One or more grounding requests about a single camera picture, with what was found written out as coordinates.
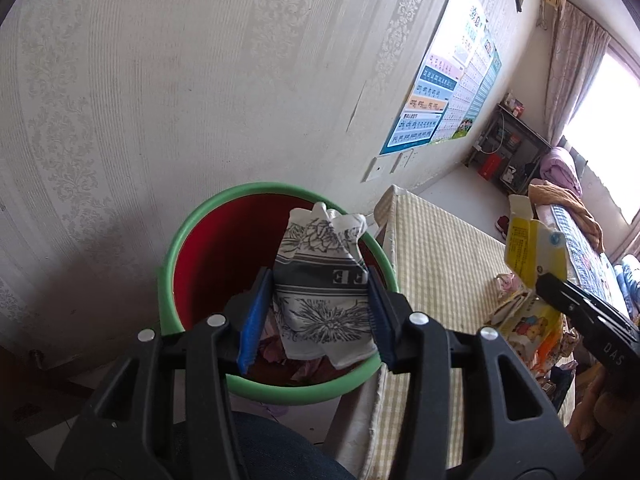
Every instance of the yellow gingham tablecloth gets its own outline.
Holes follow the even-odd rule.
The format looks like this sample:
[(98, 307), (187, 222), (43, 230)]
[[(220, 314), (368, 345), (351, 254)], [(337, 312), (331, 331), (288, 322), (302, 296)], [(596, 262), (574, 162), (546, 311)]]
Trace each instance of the yellow gingham tablecloth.
[[(386, 226), (383, 249), (398, 285), (414, 310), (446, 328), (475, 333), (497, 306), (494, 277), (509, 272), (504, 245), (452, 214), (396, 186), (374, 210)], [(383, 365), (373, 409), (367, 457), (361, 479), (386, 480), (402, 425), (409, 375), (395, 376)], [(462, 376), (452, 373), (449, 466), (462, 456)], [(572, 385), (560, 411), (567, 424), (574, 409)]]

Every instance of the patterned wallpaper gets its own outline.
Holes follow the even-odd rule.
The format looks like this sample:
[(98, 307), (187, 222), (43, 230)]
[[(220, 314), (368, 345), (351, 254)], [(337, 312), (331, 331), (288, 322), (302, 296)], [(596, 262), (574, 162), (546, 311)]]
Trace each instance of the patterned wallpaper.
[[(110, 358), (156, 322), (178, 226), (229, 186), (370, 211), (389, 181), (362, 174), (444, 1), (18, 0), (0, 28), (0, 344)], [(534, 12), (482, 1), (508, 72)], [(454, 164), (452, 144), (395, 183)]]

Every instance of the red shoe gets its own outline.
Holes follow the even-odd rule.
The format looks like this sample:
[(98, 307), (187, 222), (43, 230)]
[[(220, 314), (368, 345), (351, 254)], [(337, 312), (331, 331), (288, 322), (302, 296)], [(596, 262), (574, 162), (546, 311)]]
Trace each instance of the red shoe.
[(495, 223), (495, 228), (498, 229), (498, 231), (500, 231), (500, 234), (502, 235), (502, 239), (506, 240), (507, 232), (509, 232), (509, 217), (503, 215), (500, 218), (498, 218), (498, 221)]

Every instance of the blue quilt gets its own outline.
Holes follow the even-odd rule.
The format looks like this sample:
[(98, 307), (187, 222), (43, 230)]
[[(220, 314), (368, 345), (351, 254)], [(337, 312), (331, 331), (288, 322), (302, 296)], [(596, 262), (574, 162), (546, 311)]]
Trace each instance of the blue quilt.
[(605, 264), (600, 256), (593, 250), (564, 207), (552, 205), (551, 211), (556, 219), (558, 229), (566, 237), (569, 259), (578, 279), (576, 285), (611, 304), (611, 291), (604, 271)]

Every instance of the green rim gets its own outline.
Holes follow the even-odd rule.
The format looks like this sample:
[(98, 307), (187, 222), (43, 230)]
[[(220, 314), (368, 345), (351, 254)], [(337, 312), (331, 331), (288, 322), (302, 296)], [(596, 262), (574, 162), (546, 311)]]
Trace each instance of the green rim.
[[(186, 240), (191, 230), (202, 220), (205, 215), (215, 208), (240, 198), (253, 194), (284, 194), (295, 196), (308, 202), (324, 202), (327, 207), (335, 209), (343, 214), (346, 213), (337, 204), (325, 199), (323, 196), (289, 184), (280, 184), (277, 182), (255, 182), (252, 184), (242, 184), (230, 189), (224, 190), (217, 195), (203, 202), (178, 229), (174, 240), (171, 242), (169, 251), (166, 254), (164, 266), (158, 272), (158, 301), (160, 309), (160, 327), (163, 335), (184, 332), (184, 327), (180, 322), (178, 313), (175, 309), (173, 276), (175, 263), (178, 254), (182, 248), (182, 244)], [(398, 284), (396, 276), (393, 272), (391, 264), (383, 252), (380, 245), (375, 241), (373, 236), (365, 233), (362, 237), (364, 243), (371, 251), (371, 254), (378, 262), (380, 270), (384, 276), (386, 286), (391, 292), (398, 292)], [(322, 384), (313, 384), (312, 386), (270, 386), (268, 384), (256, 383), (248, 379), (238, 376), (227, 376), (226, 381), (229, 390), (241, 397), (251, 400), (259, 400), (269, 404), (313, 404), (315, 402), (323, 402), (324, 400), (339, 397), (360, 386), (369, 379), (380, 367), (380, 356), (373, 355), (351, 372), (342, 377), (328, 381)]]

